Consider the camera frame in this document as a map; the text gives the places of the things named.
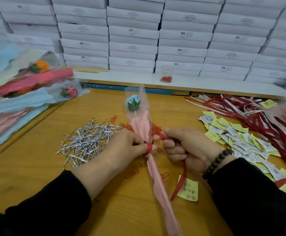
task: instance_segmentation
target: bundle of ribbons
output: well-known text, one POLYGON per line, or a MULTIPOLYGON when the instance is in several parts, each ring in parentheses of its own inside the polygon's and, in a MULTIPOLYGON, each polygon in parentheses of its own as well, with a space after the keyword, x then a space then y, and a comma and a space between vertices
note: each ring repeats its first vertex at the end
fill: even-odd
POLYGON ((77 79, 66 79, 73 76, 73 69, 60 69, 54 53, 0 41, 1 144, 49 104, 89 91, 77 79))
POLYGON ((221 95, 219 98, 209 98, 202 94, 199 98, 185 97, 185 99, 219 115, 241 120, 249 130, 271 142, 286 162, 286 122, 271 114, 253 98, 235 97, 229 94, 221 95))

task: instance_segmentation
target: pile of tags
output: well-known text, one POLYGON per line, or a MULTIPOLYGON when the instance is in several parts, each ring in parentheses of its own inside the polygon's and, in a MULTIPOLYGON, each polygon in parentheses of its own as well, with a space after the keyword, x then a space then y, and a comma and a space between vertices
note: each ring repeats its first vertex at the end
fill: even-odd
MULTIPOLYGON (((243 128, 240 124, 233 124, 224 118, 217 118, 214 112, 203 111, 204 116, 198 118, 204 123, 208 132, 205 134, 213 142, 222 145, 228 144, 233 150, 234 156, 246 159, 251 164, 258 167, 273 182, 286 178, 285 169, 277 169, 267 161, 270 155, 280 157, 278 150, 262 139, 249 134, 248 128, 243 128)), ((280 187, 286 192, 286 184, 280 187)))

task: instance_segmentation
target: yellow table surface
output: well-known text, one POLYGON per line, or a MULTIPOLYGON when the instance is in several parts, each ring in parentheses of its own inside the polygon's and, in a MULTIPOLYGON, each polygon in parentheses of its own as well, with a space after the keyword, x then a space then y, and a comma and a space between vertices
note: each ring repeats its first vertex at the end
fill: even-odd
MULTIPOLYGON (((186 102, 181 96, 148 94, 148 99, 152 122, 157 126, 192 127, 206 132, 204 124, 197 120, 205 109, 186 102)), ((31 197, 62 172, 65 158, 62 154, 55 155, 61 149, 62 134, 86 125, 92 117, 102 122, 117 115, 117 125, 127 123, 123 112, 124 100, 122 91, 93 89, 91 93, 65 103, 1 153, 0 212, 31 197)), ((239 123, 231 118, 225 119, 239 123)), ((160 173, 168 173, 164 184, 168 195, 171 195, 183 171, 182 166, 159 153, 155 154, 155 160, 160 173)), ((76 235, 167 235, 148 168, 141 166, 144 162, 144 158, 136 159, 103 189, 93 201, 90 218, 76 235), (125 178, 134 170, 139 173, 125 178)), ((270 162, 279 169, 286 169, 286 163, 278 157, 272 156, 270 162)), ((213 202, 206 182, 200 175, 188 174, 187 177, 199 182, 198 202, 180 197, 172 202, 184 236, 232 235, 213 202)), ((67 199, 67 205, 63 207, 83 207, 83 202, 67 199)))

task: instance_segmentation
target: stack of white boxes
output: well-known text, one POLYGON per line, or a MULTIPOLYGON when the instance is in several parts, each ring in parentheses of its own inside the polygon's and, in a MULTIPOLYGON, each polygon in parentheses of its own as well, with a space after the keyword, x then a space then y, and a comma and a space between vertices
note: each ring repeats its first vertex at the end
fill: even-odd
POLYGON ((224 0, 166 0, 155 73, 197 77, 224 0))
POLYGON ((52 0, 69 67, 109 69, 107 0, 52 0))
POLYGON ((286 9, 280 16, 260 57, 252 64, 246 81, 286 84, 286 9))
POLYGON ((52 51, 65 64, 51 0, 0 0, 0 12, 13 32, 7 34, 11 41, 52 51))
POLYGON ((286 0, 226 0, 203 68, 217 71, 200 77, 244 80, 285 6, 286 0))
POLYGON ((152 74, 165 0, 109 0, 111 70, 152 74))

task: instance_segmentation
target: beaded bracelet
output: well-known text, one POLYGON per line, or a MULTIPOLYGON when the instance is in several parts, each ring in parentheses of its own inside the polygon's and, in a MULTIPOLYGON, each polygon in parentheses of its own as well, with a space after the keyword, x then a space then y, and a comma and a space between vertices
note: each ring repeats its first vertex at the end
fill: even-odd
POLYGON ((221 161, 223 159, 225 159, 226 156, 228 155, 232 155, 233 151, 231 149, 226 149, 223 151, 223 153, 219 154, 219 156, 217 158, 215 158, 215 161, 208 167, 208 169, 203 173, 202 178, 204 180, 207 180, 211 174, 213 173, 213 171, 217 168, 217 166, 219 165, 219 163, 221 163, 221 161))

